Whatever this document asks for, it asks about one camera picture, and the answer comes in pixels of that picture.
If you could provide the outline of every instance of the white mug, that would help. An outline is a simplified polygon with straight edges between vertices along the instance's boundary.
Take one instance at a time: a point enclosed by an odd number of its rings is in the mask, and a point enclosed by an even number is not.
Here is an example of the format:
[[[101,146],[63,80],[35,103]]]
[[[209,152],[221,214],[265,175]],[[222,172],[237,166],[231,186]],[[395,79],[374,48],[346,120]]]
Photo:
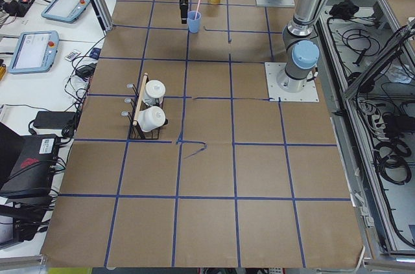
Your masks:
[[[164,94],[166,94],[166,87],[158,80],[151,80],[145,84],[143,93],[143,102],[148,106],[154,106],[156,99],[159,104],[163,102]]]
[[[138,124],[143,132],[152,131],[154,128],[163,126],[166,115],[163,109],[154,106],[138,113]]]

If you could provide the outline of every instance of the barcode label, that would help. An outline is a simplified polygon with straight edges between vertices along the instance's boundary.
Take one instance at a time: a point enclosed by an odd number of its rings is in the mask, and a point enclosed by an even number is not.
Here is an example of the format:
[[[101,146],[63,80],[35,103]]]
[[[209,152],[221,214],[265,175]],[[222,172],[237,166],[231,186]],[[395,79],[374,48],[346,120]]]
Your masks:
[[[41,141],[39,154],[49,154],[53,149],[53,138],[44,139]]]

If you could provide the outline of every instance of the wooden handle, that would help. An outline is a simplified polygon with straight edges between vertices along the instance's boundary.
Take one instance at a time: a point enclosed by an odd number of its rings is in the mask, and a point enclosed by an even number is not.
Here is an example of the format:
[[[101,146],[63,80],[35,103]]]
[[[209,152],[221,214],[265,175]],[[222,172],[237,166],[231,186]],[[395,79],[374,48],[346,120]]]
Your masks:
[[[148,74],[145,73],[143,75],[143,80],[141,81],[140,92],[138,94],[137,104],[136,104],[136,112],[134,112],[134,118],[132,120],[132,124],[134,126],[138,125],[138,114],[140,112],[141,102],[143,101],[143,93],[145,89],[145,84],[147,83]]]

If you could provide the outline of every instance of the blue joint cap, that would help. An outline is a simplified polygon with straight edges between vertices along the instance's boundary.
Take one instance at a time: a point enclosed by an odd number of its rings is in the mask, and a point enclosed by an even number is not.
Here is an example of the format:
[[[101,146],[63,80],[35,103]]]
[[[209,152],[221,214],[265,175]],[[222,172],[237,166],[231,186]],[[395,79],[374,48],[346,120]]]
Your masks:
[[[303,40],[294,45],[293,62],[303,70],[313,68],[320,57],[320,49],[312,41]]]

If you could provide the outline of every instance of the white mounting plate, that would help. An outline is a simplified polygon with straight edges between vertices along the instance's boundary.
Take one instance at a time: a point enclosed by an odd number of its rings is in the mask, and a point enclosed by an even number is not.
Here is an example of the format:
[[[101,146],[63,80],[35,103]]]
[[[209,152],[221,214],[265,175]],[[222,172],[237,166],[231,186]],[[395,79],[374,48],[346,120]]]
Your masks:
[[[270,7],[295,7],[294,0],[256,0],[257,6],[270,6]]]
[[[278,62],[266,62],[265,72],[267,74],[267,86],[268,96],[271,101],[278,101],[281,99],[282,102],[295,101],[295,102],[319,102],[316,84],[314,81],[307,82],[304,89],[299,93],[289,93],[283,90],[277,84],[278,73],[285,68],[286,63]],[[307,78],[312,78],[313,74],[310,72]]]

